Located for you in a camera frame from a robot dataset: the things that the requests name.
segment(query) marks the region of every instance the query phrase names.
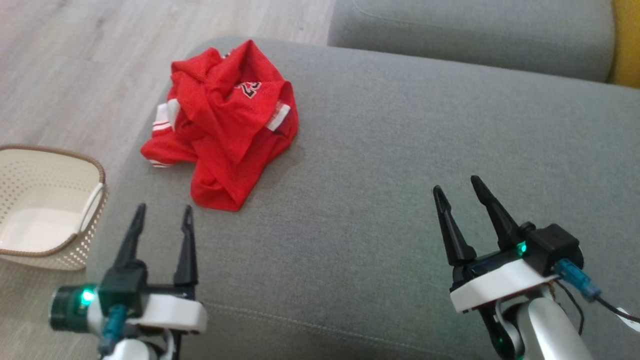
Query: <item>light wood laminate floor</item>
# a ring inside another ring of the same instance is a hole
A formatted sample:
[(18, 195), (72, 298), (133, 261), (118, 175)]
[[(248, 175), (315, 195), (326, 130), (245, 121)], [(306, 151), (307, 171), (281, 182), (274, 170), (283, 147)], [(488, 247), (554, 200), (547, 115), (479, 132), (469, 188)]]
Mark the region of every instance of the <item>light wood laminate floor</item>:
[[(225, 35), (325, 45), (333, 2), (0, 0), (0, 143), (85, 153), (114, 183), (171, 61)], [(47, 323), (54, 289), (83, 280), (0, 259), (0, 358), (95, 359), (95, 338)]]

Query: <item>cable wire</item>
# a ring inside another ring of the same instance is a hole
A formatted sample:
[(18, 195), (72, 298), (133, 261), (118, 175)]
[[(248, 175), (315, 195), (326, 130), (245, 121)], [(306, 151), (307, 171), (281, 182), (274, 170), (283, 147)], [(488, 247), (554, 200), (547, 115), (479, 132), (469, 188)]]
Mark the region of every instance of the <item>cable wire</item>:
[(556, 281), (556, 284), (560, 286), (562, 290), (564, 290), (566, 296), (569, 297), (569, 300), (571, 300), (575, 308), (578, 309), (578, 313), (580, 314), (580, 326), (578, 327), (578, 335), (582, 336), (582, 328), (584, 327), (584, 312), (582, 312), (582, 308), (578, 305), (578, 302), (575, 301), (575, 297), (573, 297), (569, 289), (566, 288), (565, 285), (562, 285), (559, 281)]
[(627, 320), (631, 320), (633, 322), (640, 323), (640, 318), (637, 318), (635, 316), (623, 313), (622, 311), (618, 310), (615, 306), (611, 305), (606, 300), (604, 300), (602, 297), (596, 296), (595, 299), (596, 299), (597, 302), (601, 303), (604, 307), (606, 307), (612, 313), (614, 313), (614, 314), (616, 314), (616, 315), (618, 315), (620, 317), (623, 317), (623, 318), (625, 318)]

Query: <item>gray couch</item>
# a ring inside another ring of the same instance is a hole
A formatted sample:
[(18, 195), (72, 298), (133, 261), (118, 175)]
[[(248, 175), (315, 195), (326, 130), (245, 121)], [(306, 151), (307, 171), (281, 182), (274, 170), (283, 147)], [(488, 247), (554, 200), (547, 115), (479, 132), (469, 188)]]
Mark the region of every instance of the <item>gray couch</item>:
[[(221, 52), (244, 39), (221, 38)], [(477, 313), (449, 300), (431, 195), (440, 184), (467, 240), (497, 249), (469, 182), (517, 221), (581, 240), (604, 295), (640, 313), (640, 92), (442, 60), (273, 40), (257, 45), (293, 84), (300, 132), (241, 211), (195, 207), (205, 334), (184, 359), (495, 359)], [(193, 167), (154, 169), (140, 134), (92, 244), (88, 279), (112, 263), (136, 205), (139, 256), (170, 282)], [(560, 301), (577, 321), (566, 297)], [(640, 354), (637, 333), (586, 304), (595, 359)]]
[(329, 45), (605, 81), (610, 0), (337, 0)]

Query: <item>basket handle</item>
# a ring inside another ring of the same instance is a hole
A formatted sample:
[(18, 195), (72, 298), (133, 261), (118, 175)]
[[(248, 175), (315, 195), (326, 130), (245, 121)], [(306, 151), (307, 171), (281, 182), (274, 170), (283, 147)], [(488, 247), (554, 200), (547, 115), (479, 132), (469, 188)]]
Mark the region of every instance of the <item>basket handle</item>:
[(78, 230), (76, 234), (79, 234), (83, 232), (84, 229), (86, 229), (86, 226), (84, 225), (84, 221), (86, 221), (86, 217), (89, 216), (89, 210), (91, 209), (91, 205), (93, 205), (93, 203), (95, 202), (95, 199), (98, 197), (103, 187), (104, 187), (104, 184), (98, 183), (98, 185), (95, 186), (95, 189), (93, 189), (93, 192), (91, 193), (91, 195), (89, 195), (89, 199), (86, 201), (86, 204), (84, 205), (84, 209), (82, 210), (82, 213), (80, 213), (80, 224), (78, 224), (78, 227), (77, 227)]

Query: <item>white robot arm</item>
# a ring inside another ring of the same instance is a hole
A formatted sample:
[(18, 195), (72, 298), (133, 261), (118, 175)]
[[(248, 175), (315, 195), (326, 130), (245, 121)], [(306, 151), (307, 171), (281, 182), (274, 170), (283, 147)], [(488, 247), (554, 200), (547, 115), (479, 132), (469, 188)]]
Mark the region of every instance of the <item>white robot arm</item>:
[[(579, 241), (558, 225), (518, 226), (477, 176), (471, 177), (498, 235), (499, 251), (477, 257), (464, 240), (451, 205), (433, 189), (449, 264), (454, 267), (451, 301), (458, 312), (478, 311), (493, 347), (503, 359), (591, 359), (579, 333), (549, 292), (556, 263), (582, 268)], [(507, 300), (524, 301), (503, 308)]]
[(147, 267), (136, 259), (145, 210), (144, 204), (138, 207), (114, 265), (99, 285), (63, 286), (51, 302), (51, 327), (98, 336), (103, 360), (178, 360), (182, 336), (207, 330), (207, 312), (195, 301), (198, 267), (191, 207), (182, 220), (184, 239), (173, 284), (163, 285), (148, 285)]

